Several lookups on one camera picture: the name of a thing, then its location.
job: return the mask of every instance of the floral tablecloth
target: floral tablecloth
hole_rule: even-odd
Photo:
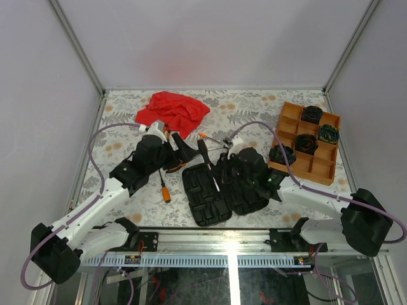
[[[253,120],[265,121],[276,127],[284,102],[299,105],[316,105],[326,110],[321,91],[317,90],[185,90],[174,91],[201,100],[210,107],[201,125],[186,139],[191,147],[197,146],[198,133],[204,132],[215,139],[223,139],[240,125]],[[111,91],[100,122],[100,127],[118,123],[134,122],[138,110],[143,109],[155,91]],[[262,126],[250,126],[239,134],[247,145],[267,156],[273,135]],[[142,134],[126,126],[102,132],[95,141],[93,156],[105,177],[136,147]],[[216,143],[207,141],[208,148]],[[211,151],[209,156],[216,162],[221,151]],[[201,163],[197,158],[187,166]],[[165,183],[171,194],[171,202],[162,199],[160,178],[154,173],[149,183],[124,204],[115,207],[100,224],[126,216],[138,226],[197,227],[193,220],[188,199],[184,192],[181,171],[165,174]],[[100,179],[92,165],[88,166],[78,204],[99,189]],[[336,160],[335,181],[332,190],[350,191],[340,155]],[[290,202],[270,200],[268,206],[246,216],[233,214],[232,218],[214,227],[265,228],[292,227],[300,217],[327,218],[324,214]]]

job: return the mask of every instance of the orange screwdriver handle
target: orange screwdriver handle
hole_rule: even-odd
[[[168,192],[168,189],[166,186],[163,187],[163,199],[166,203],[171,201],[170,192]]]

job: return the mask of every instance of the glass panel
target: glass panel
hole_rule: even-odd
[[[111,283],[108,272],[100,290],[100,305],[128,304],[130,282],[126,278]],[[230,304],[228,269],[149,268],[148,280],[133,278],[135,294],[131,304]]]
[[[164,305],[196,305],[217,304],[228,305],[238,298],[240,303],[250,304],[338,304],[335,297],[322,285],[316,274],[303,276],[293,275],[293,265],[288,266],[284,259],[271,262],[268,259],[240,260],[241,267],[228,268],[138,268],[129,271],[135,287],[131,304],[164,304]],[[272,268],[271,264],[280,264],[280,269]],[[358,305],[384,305],[379,283],[376,280],[372,262],[364,257],[330,256],[319,257],[320,270],[345,280],[355,291]],[[72,281],[60,285],[56,304],[75,304],[69,295],[76,295],[78,282]],[[91,295],[83,304],[121,305],[128,304],[130,284],[116,269],[104,268],[100,272],[102,285],[99,286],[100,299],[93,301],[93,287],[86,285],[87,294]],[[336,293],[342,293],[346,299],[353,299],[345,285],[326,278],[328,286]]]
[[[282,276],[274,269],[239,269],[240,303],[309,304],[302,276]]]

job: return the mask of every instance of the white wall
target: white wall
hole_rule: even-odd
[[[0,41],[0,303],[23,305],[31,230],[63,215],[98,96],[45,0],[1,1]]]
[[[407,224],[407,1],[382,1],[330,97],[357,182]],[[400,236],[394,225],[392,236]],[[391,248],[407,294],[407,241]]]
[[[370,0],[60,0],[107,88],[322,87]]]

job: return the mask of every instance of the wire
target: wire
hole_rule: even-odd
[[[356,303],[357,302],[356,292],[347,282],[345,282],[344,280],[341,280],[340,278],[338,278],[336,276],[333,276],[330,274],[325,274],[325,273],[322,273],[319,271],[318,254],[319,254],[319,250],[321,249],[321,247],[323,245],[324,245],[323,243],[320,243],[317,250],[315,251],[315,272],[317,273],[319,280],[322,282],[322,284],[325,286],[325,288],[329,291],[329,293],[332,294],[333,296],[335,296],[336,298],[338,298],[339,300],[346,302],[346,303],[350,303],[350,304]],[[348,300],[348,299],[345,299],[344,297],[336,294],[336,292],[331,287],[329,287],[328,284],[326,283],[326,281],[322,278],[323,276],[325,276],[326,278],[332,278],[332,279],[337,280],[340,283],[342,283],[344,286],[346,286],[350,290],[350,292],[354,295],[355,299]]]
[[[392,219],[394,222],[396,222],[400,226],[403,233],[402,233],[400,238],[398,238],[396,240],[384,241],[383,243],[386,243],[386,244],[400,243],[400,242],[402,242],[403,240],[406,239],[406,237],[407,237],[407,228],[406,228],[406,226],[401,222],[401,220],[399,220],[397,217],[387,213],[386,211],[380,210],[379,208],[373,207],[371,205],[368,205],[366,203],[363,203],[363,202],[360,202],[360,201],[357,201],[357,200],[345,198],[345,197],[342,197],[342,196],[337,197],[335,194],[327,193],[325,191],[320,191],[318,189],[314,189],[312,187],[309,187],[309,186],[306,186],[306,185],[300,183],[298,181],[298,179],[294,176],[293,171],[291,170],[291,167],[289,166],[289,162],[288,162],[288,159],[287,159],[287,154],[286,154],[286,151],[284,150],[284,146],[282,145],[281,140],[279,139],[279,137],[277,136],[277,134],[275,133],[275,131],[273,130],[273,128],[269,124],[267,124],[265,122],[261,122],[261,121],[248,122],[248,123],[242,125],[241,127],[237,128],[236,131],[234,131],[230,135],[229,139],[233,139],[243,128],[245,128],[246,126],[251,125],[251,124],[263,125],[263,126],[267,127],[271,131],[271,133],[274,135],[274,137],[277,140],[277,142],[279,143],[279,146],[280,146],[281,151],[283,153],[284,161],[286,162],[286,166],[287,166],[287,171],[290,174],[291,179],[294,181],[294,183],[297,186],[300,186],[303,189],[305,189],[307,191],[310,191],[312,193],[315,193],[315,194],[324,195],[324,196],[330,197],[332,199],[337,199],[337,200],[340,200],[340,201],[342,200],[342,201],[346,201],[346,202],[349,202],[349,203],[353,203],[355,205],[359,205],[359,206],[364,207],[364,208],[368,208],[368,209],[370,209],[370,210],[372,210],[372,211],[374,211],[376,213],[382,214],[383,216],[386,216],[387,218]]]
[[[162,279],[163,279],[163,268],[161,268],[161,271],[160,271],[160,280],[158,281],[158,283],[157,283],[157,285],[156,285],[156,287],[155,287],[155,289],[154,289],[153,294],[151,294],[151,297],[148,299],[148,302],[149,302],[149,303],[151,302],[153,296],[156,294],[156,292],[157,292],[158,289],[160,288]]]
[[[140,127],[140,124],[138,123],[115,123],[115,124],[111,124],[111,125],[107,125],[99,130],[97,130],[89,139],[88,145],[87,145],[87,150],[88,150],[88,157],[90,162],[92,163],[92,165],[95,167],[96,172],[99,174],[100,177],[100,194],[96,195],[96,197],[84,208],[82,209],[80,212],[78,212],[78,214],[76,214],[75,216],[73,216],[72,218],[70,218],[66,224],[70,225],[72,222],[74,222],[76,219],[78,219],[78,217],[82,216],[87,210],[89,210],[89,208],[91,208],[101,197],[101,194],[104,191],[104,186],[105,186],[105,179],[103,177],[103,174],[100,170],[100,168],[97,166],[95,160],[92,157],[92,144],[93,141],[95,140],[96,136],[100,133],[103,132],[104,130],[108,129],[108,128],[112,128],[112,127],[116,127],[116,126],[131,126],[131,127]],[[59,232],[61,232],[66,226],[65,225],[61,225],[60,227],[56,228],[55,231],[53,231],[51,234],[49,234],[46,238],[44,238],[42,241],[40,241],[38,243],[38,245],[36,247],[34,247],[34,249],[32,249],[31,253],[28,255],[28,257],[26,258],[22,268],[21,268],[21,273],[20,273],[20,281],[21,284],[23,285],[24,288],[28,289],[28,290],[40,290],[43,289],[49,285],[52,284],[52,281],[49,281],[48,283],[45,283],[43,285],[40,286],[32,286],[29,285],[27,283],[27,281],[25,280],[25,272],[27,271],[27,267],[28,264],[30,263],[31,259],[36,255],[36,253],[38,252],[38,250],[45,244],[47,243],[51,238],[53,238],[55,235],[57,235]]]
[[[327,302],[327,303],[332,303],[332,302],[335,302],[336,301],[336,299],[322,299],[322,298],[320,298],[320,297],[317,297],[316,295],[313,295],[311,292],[309,292],[309,291],[307,291],[307,294],[308,295],[311,295],[314,299],[316,299],[316,300],[318,300],[318,301],[321,301],[321,302]]]

